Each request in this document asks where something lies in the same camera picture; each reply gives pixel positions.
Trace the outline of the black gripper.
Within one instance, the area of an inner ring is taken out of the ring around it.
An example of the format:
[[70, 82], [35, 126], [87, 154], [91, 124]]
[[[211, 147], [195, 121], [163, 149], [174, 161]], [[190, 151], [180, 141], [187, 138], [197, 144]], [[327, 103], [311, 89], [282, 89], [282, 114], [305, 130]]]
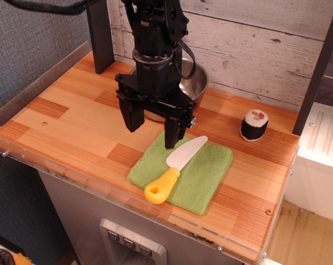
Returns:
[[196, 103], [179, 87], [181, 78], [190, 79], [196, 62], [187, 76], [182, 75], [182, 57], [137, 57], [136, 75], [117, 74], [117, 97], [125, 126], [133, 133], [145, 122], [144, 111], [166, 119], [165, 148], [173, 149], [182, 140], [186, 128], [195, 124]]

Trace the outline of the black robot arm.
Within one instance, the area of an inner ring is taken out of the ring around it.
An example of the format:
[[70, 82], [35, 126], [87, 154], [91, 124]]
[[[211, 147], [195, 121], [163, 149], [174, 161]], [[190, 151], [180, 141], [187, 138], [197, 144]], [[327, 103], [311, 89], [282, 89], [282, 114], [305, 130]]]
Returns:
[[182, 40], [188, 18], [179, 1], [124, 1], [134, 36], [135, 72], [115, 77], [124, 122], [134, 132], [145, 122], [145, 112], [165, 119], [165, 147], [174, 148], [195, 123], [196, 102], [182, 92], [181, 80], [196, 72], [182, 73], [182, 52], [194, 54]]

